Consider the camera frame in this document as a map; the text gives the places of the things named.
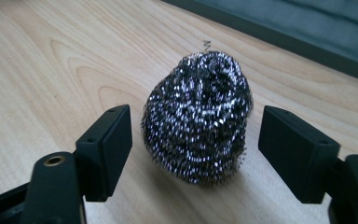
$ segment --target wooden table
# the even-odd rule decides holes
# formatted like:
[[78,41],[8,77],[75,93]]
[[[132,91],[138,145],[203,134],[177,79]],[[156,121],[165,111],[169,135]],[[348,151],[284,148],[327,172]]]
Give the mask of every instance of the wooden table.
[[[210,188],[162,172],[140,134],[155,85],[186,55],[236,58],[255,109],[247,156],[234,178]],[[28,182],[34,163],[75,140],[104,110],[131,106],[133,148],[115,194],[86,203],[89,223],[328,223],[301,204],[257,148],[264,105],[300,116],[358,153],[358,79],[158,0],[0,0],[0,193]]]

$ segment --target wooden surface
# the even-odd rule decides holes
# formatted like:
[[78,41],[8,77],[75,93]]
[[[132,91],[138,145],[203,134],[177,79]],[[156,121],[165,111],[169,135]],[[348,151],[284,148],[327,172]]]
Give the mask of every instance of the wooden surface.
[[[244,165],[210,188],[159,170],[139,128],[148,94],[202,40],[239,61],[255,99]],[[328,223],[329,197],[301,204],[258,151],[264,105],[337,140],[341,159],[358,153],[358,79],[157,0],[0,0],[0,193],[122,104],[133,148],[114,196],[86,204],[89,223]]]

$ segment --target steel wool ball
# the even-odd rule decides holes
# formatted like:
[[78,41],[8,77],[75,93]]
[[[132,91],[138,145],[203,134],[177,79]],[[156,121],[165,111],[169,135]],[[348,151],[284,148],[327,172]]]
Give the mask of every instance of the steel wool ball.
[[183,58],[152,90],[141,130],[153,161],[187,183],[222,183],[245,150],[252,93],[240,65],[224,52]]

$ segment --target dark gray tray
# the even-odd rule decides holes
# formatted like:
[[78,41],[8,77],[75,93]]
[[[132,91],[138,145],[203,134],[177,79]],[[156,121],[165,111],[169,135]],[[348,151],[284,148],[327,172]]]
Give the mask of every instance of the dark gray tray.
[[358,1],[162,0],[358,78]]

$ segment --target tabletop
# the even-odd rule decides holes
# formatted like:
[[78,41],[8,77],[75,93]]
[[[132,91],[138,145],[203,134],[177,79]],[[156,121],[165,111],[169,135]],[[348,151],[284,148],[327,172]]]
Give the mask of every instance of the tabletop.
[[[140,131],[150,92],[203,40],[240,63],[255,101],[243,165],[208,188],[159,169]],[[89,223],[328,223],[330,197],[300,203],[258,150],[265,105],[338,141],[341,159],[358,154],[354,77],[158,0],[0,0],[0,193],[124,104],[133,147],[113,197],[86,203]]]

